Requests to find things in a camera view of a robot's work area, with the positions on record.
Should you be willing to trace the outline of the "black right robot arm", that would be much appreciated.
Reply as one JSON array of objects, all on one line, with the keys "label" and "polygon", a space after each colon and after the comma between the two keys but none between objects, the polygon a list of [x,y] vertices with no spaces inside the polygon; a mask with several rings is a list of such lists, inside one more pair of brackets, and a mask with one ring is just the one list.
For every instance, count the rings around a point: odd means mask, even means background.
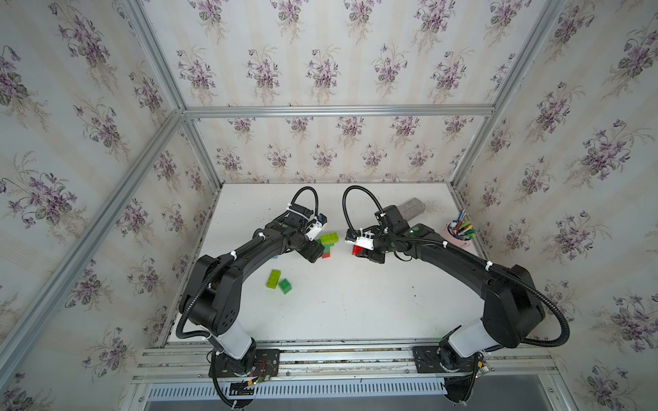
[{"label": "black right robot arm", "polygon": [[365,257],[382,264],[388,253],[402,253],[459,280],[483,301],[483,314],[461,325],[440,341],[440,365],[449,373],[477,354],[514,349],[520,344],[555,348],[571,335],[566,316],[535,286],[522,266],[505,267],[478,257],[447,241],[426,226],[414,226],[392,205],[375,213],[377,226],[363,231],[372,241]]}]

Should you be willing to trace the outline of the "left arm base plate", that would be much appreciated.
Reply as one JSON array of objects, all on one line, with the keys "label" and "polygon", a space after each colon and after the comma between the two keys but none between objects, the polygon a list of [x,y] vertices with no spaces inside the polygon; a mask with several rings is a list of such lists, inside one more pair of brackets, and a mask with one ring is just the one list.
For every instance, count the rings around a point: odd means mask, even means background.
[{"label": "left arm base plate", "polygon": [[255,349],[237,360],[228,354],[213,354],[210,357],[211,378],[269,379],[279,373],[280,354],[278,349]]}]

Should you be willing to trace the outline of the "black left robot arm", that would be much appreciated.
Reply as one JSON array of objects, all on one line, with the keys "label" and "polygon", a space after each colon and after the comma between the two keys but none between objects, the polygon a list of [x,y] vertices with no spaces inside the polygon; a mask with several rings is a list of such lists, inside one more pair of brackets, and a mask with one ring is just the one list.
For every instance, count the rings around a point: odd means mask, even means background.
[{"label": "black left robot arm", "polygon": [[300,224],[287,217],[275,219],[229,253],[198,258],[179,302],[175,336],[204,338],[219,353],[243,360],[255,346],[238,320],[244,283],[269,260],[288,252],[299,253],[311,264],[317,262],[324,246],[315,238],[326,224],[323,214]]}]

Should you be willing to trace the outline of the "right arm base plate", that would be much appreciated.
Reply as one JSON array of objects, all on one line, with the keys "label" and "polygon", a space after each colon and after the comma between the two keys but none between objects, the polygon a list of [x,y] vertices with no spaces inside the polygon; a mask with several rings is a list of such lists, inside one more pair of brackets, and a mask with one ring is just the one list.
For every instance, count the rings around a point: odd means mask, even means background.
[{"label": "right arm base plate", "polygon": [[461,357],[449,344],[415,346],[412,356],[416,371],[429,373],[478,373],[484,366],[480,353]]}]

